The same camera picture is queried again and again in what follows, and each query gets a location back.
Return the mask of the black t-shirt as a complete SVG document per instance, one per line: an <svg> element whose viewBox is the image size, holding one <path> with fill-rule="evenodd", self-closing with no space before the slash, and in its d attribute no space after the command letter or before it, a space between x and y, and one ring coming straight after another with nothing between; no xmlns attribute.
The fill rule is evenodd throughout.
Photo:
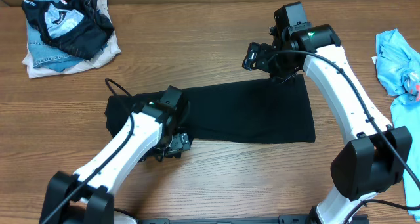
<svg viewBox="0 0 420 224"><path fill-rule="evenodd" d="M236 143L278 144L316 139L312 111L302 75L285 83L258 79L109 97L106 128L116 135L127 121L126 109L150 101L181 109L180 128L197 139Z"/></svg>

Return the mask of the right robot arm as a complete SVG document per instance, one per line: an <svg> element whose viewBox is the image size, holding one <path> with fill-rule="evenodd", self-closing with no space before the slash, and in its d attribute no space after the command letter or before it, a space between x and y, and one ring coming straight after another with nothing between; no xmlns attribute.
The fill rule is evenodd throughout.
<svg viewBox="0 0 420 224"><path fill-rule="evenodd" d="M300 2L274 12L271 44L250 43L242 66L284 83L303 71L328 103L344 142L331 163L333 188L307 215L281 215L282 223L367 223L361 207L398 184L410 169L412 137L372 103L354 75L341 40L324 24L313 26Z"/></svg>

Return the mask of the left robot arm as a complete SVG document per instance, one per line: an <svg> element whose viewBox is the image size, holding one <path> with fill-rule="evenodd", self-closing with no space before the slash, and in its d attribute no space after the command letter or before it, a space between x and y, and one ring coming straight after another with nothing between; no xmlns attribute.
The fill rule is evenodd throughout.
<svg viewBox="0 0 420 224"><path fill-rule="evenodd" d="M49 181L40 223L137 223L114 208L120 186L137 163L148 156L180 158L190 150L179 131L190 103L183 92L168 87L162 98L130 112L119 133L73 175L57 172Z"/></svg>

